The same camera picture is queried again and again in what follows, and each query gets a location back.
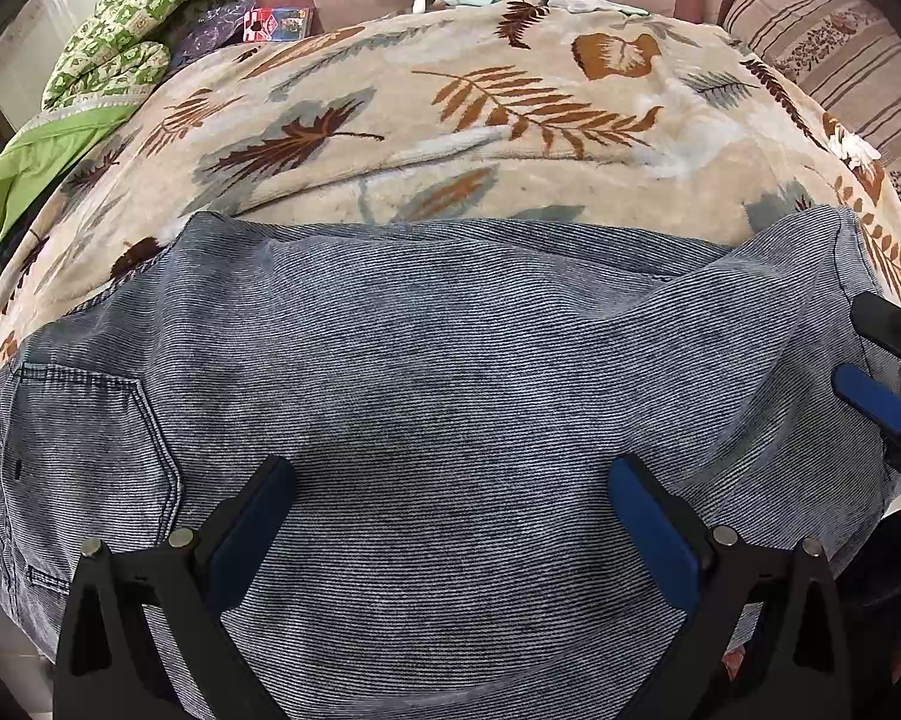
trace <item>striped cushion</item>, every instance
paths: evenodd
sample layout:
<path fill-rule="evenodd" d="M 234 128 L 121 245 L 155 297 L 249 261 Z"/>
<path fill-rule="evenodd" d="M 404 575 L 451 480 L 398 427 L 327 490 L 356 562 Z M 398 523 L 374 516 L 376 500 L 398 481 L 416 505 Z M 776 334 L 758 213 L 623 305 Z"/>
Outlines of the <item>striped cushion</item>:
<path fill-rule="evenodd" d="M 901 201 L 901 42 L 866 0 L 735 0 L 724 26 L 873 144 Z"/>

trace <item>blue denim jeans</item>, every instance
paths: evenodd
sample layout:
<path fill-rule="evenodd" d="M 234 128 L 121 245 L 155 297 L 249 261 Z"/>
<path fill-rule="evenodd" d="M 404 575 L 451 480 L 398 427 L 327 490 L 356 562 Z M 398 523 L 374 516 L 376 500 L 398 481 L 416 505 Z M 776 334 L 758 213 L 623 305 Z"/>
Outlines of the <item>blue denim jeans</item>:
<path fill-rule="evenodd" d="M 615 520 L 610 459 L 638 454 L 710 525 L 812 533 L 846 565 L 901 484 L 831 392 L 854 362 L 901 395 L 852 330 L 864 290 L 854 217 L 828 207 L 733 250 L 195 215 L 0 373 L 1 603 L 53 656 L 84 538 L 197 526 L 278 454 L 299 499 L 224 623 L 290 717 L 612 716 L 682 615 Z"/>

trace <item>light green cloth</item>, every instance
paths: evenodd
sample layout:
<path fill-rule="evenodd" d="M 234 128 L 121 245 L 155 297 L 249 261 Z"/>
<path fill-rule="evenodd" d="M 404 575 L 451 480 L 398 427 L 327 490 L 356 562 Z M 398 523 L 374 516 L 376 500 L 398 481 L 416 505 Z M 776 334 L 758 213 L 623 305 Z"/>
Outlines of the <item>light green cloth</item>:
<path fill-rule="evenodd" d="M 0 156 L 0 242 L 58 175 L 129 119 L 170 61 L 145 40 L 192 0 L 98 0 L 44 89 L 43 108 Z"/>

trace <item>pocket stitching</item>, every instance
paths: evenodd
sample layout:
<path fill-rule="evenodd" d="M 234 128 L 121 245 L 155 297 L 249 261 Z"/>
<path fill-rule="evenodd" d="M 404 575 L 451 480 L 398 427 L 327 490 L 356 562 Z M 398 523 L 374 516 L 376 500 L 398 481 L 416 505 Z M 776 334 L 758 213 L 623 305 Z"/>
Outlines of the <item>pocket stitching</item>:
<path fill-rule="evenodd" d="M 22 381 L 20 367 L 12 368 L 11 381 L 14 383 L 14 393 L 10 395 L 11 404 L 13 405 L 14 400 L 17 398 L 17 388 L 20 386 L 20 381 Z M 1 436 L 0 567 L 3 568 L 4 572 L 7 574 L 7 596 L 10 601 L 12 613 L 15 617 L 18 617 L 20 615 L 20 608 L 17 604 L 17 596 L 20 593 L 20 577 L 17 576 L 17 565 L 14 562 L 14 529 L 11 526 L 10 514 L 7 514 L 7 483 L 6 480 L 4 480 L 4 455 L 7 451 L 7 432 L 9 430 L 10 424 L 6 426 L 6 430 Z"/>
<path fill-rule="evenodd" d="M 167 447 L 164 437 L 161 435 L 160 428 L 157 425 L 156 415 L 150 408 L 147 401 L 146 393 L 143 386 L 137 379 L 127 379 L 121 376 L 115 376 L 110 373 L 104 373 L 94 370 L 83 370 L 82 368 L 67 367 L 66 365 L 58 365 L 55 362 L 23 362 L 20 368 L 15 371 L 16 378 L 19 381 L 44 381 L 57 382 L 67 384 L 87 384 L 91 386 L 99 386 L 99 388 L 107 391 L 127 392 L 131 395 L 132 401 L 140 415 L 140 419 L 145 425 L 147 435 L 151 440 L 154 448 L 154 454 L 157 456 L 158 464 L 164 479 L 167 482 L 167 493 L 164 495 L 164 503 L 161 505 L 161 513 L 158 517 L 156 543 L 160 543 L 167 538 L 169 534 L 170 523 L 173 522 L 178 509 L 181 505 L 181 476 L 170 456 L 169 447 Z M 1 457 L 1 478 L 3 478 L 4 461 Z M 8 535 L 10 536 L 10 517 L 7 517 Z M 8 548 L 13 544 L 13 536 L 7 539 Z M 27 581 L 36 586 L 42 586 L 45 589 L 68 593 L 70 582 L 62 580 L 59 577 L 47 574 L 39 568 L 35 568 L 31 563 L 27 565 Z M 60 587 L 53 586 L 54 583 L 60 583 Z"/>
<path fill-rule="evenodd" d="M 33 586 L 43 587 L 45 590 L 67 595 L 70 592 L 70 582 L 58 579 L 56 576 L 44 573 L 39 568 L 35 568 L 27 563 L 27 583 Z"/>

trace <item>jeans back pocket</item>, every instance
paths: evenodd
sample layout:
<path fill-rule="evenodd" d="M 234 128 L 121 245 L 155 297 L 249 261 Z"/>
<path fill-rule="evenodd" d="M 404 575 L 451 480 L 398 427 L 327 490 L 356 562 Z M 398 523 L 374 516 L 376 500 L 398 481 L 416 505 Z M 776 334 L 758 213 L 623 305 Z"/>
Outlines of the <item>jeans back pocket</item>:
<path fill-rule="evenodd" d="M 180 473 L 142 385 L 64 365 L 23 362 L 1 458 L 0 538 L 22 583 L 65 594 L 81 542 L 115 551 L 166 538 Z"/>

